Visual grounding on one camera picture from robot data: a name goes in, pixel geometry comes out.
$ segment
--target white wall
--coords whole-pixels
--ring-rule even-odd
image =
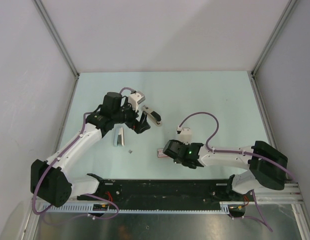
[[[253,69],[288,0],[43,0],[79,72]]]
[[[0,234],[31,199],[31,164],[52,154],[73,82],[32,1],[0,1]]]
[[[310,0],[300,1],[257,80],[310,214]]]

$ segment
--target red wire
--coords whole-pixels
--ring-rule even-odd
[[[244,195],[244,201],[246,201],[247,203],[245,203],[245,206],[247,206],[250,203],[250,200],[247,196]]]
[[[110,200],[111,202],[113,202],[113,198],[112,195],[109,191],[106,192],[106,194],[108,195],[108,200]]]

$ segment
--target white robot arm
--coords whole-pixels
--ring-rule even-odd
[[[246,170],[244,173],[232,175],[228,180],[228,189],[242,195],[261,187],[284,189],[286,173],[276,165],[256,157],[265,157],[283,168],[287,167],[287,157],[266,142],[256,141],[253,146],[233,149],[223,147],[207,149],[202,143],[190,143],[189,136],[183,132],[185,131],[177,129],[178,134],[182,133],[179,140],[168,141],[163,149],[163,153],[174,159],[176,164],[191,169],[213,165],[244,169]]]
[[[90,176],[71,179],[70,171],[92,145],[101,140],[115,124],[126,124],[137,134],[150,129],[147,114],[142,112],[138,121],[139,104],[145,100],[143,93],[132,92],[126,97],[108,92],[103,104],[94,112],[84,114],[82,129],[59,151],[46,161],[37,159],[31,166],[31,192],[55,207],[62,206],[70,197],[96,192],[99,181]]]

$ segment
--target white cable tray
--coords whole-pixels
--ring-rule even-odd
[[[100,203],[65,203],[61,207],[52,206],[47,212],[49,213],[116,213],[115,209],[109,210],[93,210],[94,204]],[[47,208],[49,203],[42,203],[41,210]],[[229,214],[227,204],[221,204],[220,210],[132,210],[120,209],[121,214]]]

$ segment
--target light blue table surface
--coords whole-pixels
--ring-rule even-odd
[[[254,145],[256,140],[267,142],[245,71],[105,72],[80,74],[61,145],[81,128],[83,113],[95,110],[107,92],[119,92],[123,87],[143,92],[146,100],[142,105],[161,115],[162,126],[149,120],[151,129],[136,134],[123,125],[124,147],[113,146],[113,129],[81,157],[71,177],[94,173],[105,179],[228,179],[242,173],[241,169],[225,166],[189,169],[174,164],[171,158],[157,157],[157,149],[174,139],[176,127],[194,112],[210,112],[218,118],[219,132],[211,145],[243,147]],[[208,115],[197,115],[183,126],[192,129],[192,142],[204,143],[216,123]]]

